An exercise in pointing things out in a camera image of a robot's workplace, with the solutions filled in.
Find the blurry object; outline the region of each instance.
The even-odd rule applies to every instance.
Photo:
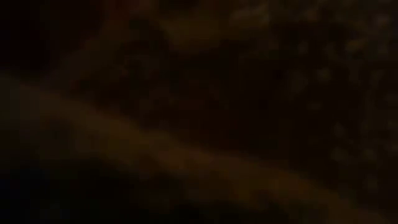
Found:
[[[149,212],[154,208],[160,208],[160,212],[173,210],[181,205],[182,199],[194,207],[220,201],[232,204],[238,207],[236,212],[243,211],[241,222],[250,218],[250,215],[244,215],[247,214],[245,210],[251,215],[261,215],[257,211],[266,213],[267,209],[273,208],[274,212],[280,213],[276,218],[282,223],[300,223],[301,215],[308,218],[308,213],[311,213],[316,217],[323,216],[323,212],[327,216],[322,219],[332,223],[385,223],[378,214],[355,208],[353,203],[340,199],[337,194],[318,187],[295,172],[268,167],[232,154],[225,156],[191,148],[165,133],[141,131],[123,118],[98,114],[90,107],[20,85],[8,78],[2,77],[0,83],[1,104],[8,108],[1,116],[5,134],[2,136],[8,134],[3,142],[16,143],[12,140],[19,139],[19,144],[7,144],[9,148],[1,151],[1,170],[9,173],[2,174],[2,181],[6,180],[2,186],[4,190],[10,190],[11,195],[20,196],[16,208],[26,205],[24,200],[31,199],[30,203],[44,202],[39,205],[46,215],[66,215],[66,218],[110,215],[108,218],[114,219],[128,215],[125,211],[129,208],[132,208],[130,212],[136,209]],[[53,122],[60,125],[47,126]],[[59,127],[66,132],[60,132],[54,141],[50,133]],[[65,147],[63,151],[54,151],[60,146]],[[106,165],[107,161],[116,167]],[[134,176],[136,172],[140,175],[139,180]],[[18,187],[7,188],[8,184]],[[157,188],[166,185],[170,191],[160,192]],[[45,198],[38,198],[45,189]],[[74,204],[75,197],[83,194],[81,192],[86,194],[78,198],[78,204]],[[308,209],[303,213],[302,209],[297,211],[297,206]],[[36,207],[27,209],[21,216],[35,220],[38,215]],[[179,216],[182,218],[186,212],[180,211]],[[269,213],[258,216],[265,218],[265,222],[269,217],[272,218]]]
[[[44,86],[397,210],[391,1],[119,3]]]

